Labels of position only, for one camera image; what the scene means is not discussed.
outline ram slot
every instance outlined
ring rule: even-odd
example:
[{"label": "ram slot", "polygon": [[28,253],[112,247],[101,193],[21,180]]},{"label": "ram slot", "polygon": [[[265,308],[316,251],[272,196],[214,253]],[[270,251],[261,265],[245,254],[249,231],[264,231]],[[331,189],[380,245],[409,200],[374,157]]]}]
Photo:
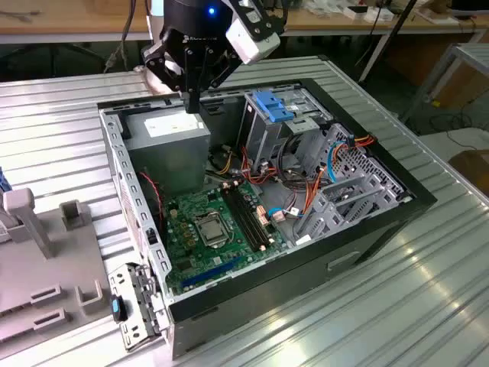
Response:
[{"label": "ram slot", "polygon": [[256,252],[269,245],[267,234],[258,222],[258,219],[250,211],[248,204],[238,190],[225,190],[222,197],[238,222],[239,228],[244,233],[249,246]]}]

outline blue drive bay latch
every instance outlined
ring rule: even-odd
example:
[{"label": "blue drive bay latch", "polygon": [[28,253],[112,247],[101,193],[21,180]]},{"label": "blue drive bay latch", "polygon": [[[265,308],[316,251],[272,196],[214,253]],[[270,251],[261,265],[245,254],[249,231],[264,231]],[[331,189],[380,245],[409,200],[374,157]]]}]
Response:
[{"label": "blue drive bay latch", "polygon": [[283,122],[294,118],[294,114],[287,111],[280,98],[277,98],[272,92],[255,92],[253,97],[256,98],[261,109],[268,114],[270,121]]}]

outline motherboard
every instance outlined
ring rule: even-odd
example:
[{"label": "motherboard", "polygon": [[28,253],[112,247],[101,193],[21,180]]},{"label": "motherboard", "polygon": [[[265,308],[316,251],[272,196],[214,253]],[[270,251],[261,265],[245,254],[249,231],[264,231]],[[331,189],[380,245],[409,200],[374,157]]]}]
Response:
[{"label": "motherboard", "polygon": [[182,294],[282,252],[277,227],[260,216],[251,185],[177,196],[167,208],[168,287]]}]

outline metal workbench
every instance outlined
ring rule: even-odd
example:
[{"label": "metal workbench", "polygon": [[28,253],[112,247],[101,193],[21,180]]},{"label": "metal workbench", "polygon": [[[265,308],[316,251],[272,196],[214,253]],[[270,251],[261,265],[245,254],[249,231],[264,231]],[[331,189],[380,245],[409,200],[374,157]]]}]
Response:
[{"label": "metal workbench", "polygon": [[406,122],[423,101],[427,98],[433,100],[462,63],[489,77],[489,44],[451,45],[418,88],[413,102],[400,116],[400,120]]},{"label": "metal workbench", "polygon": [[[225,86],[305,77],[433,192],[438,203],[426,215],[372,260],[178,362],[162,340],[127,354],[106,317],[0,365],[489,365],[487,200],[328,61],[266,60],[240,68]],[[89,203],[108,271],[136,255],[95,103],[149,94],[138,73],[0,85],[6,177],[32,189],[38,212],[70,199]]]}]

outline green circuit board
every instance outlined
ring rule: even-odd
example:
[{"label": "green circuit board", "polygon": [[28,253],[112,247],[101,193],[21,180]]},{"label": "green circuit board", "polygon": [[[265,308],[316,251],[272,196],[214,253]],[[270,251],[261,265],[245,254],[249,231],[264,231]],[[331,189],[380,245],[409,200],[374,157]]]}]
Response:
[{"label": "green circuit board", "polygon": [[[246,199],[248,210],[256,216],[256,207],[260,205],[260,201],[251,185],[248,182],[243,183],[237,190]],[[165,207],[168,225],[167,254],[172,263],[172,271],[167,275],[166,281],[174,294],[182,294],[220,278],[228,271],[242,269],[286,248],[281,234],[271,223],[262,227],[272,239],[271,243],[264,251],[254,252],[223,199],[220,189],[177,196],[167,201]],[[218,221],[225,227],[223,232],[228,238],[222,247],[212,248],[205,244],[205,235],[199,221],[207,218],[219,218]],[[207,276],[205,280],[187,284],[189,280],[195,280],[194,277],[207,271],[217,271],[221,267],[226,267],[226,270],[218,271],[211,277]]]}]

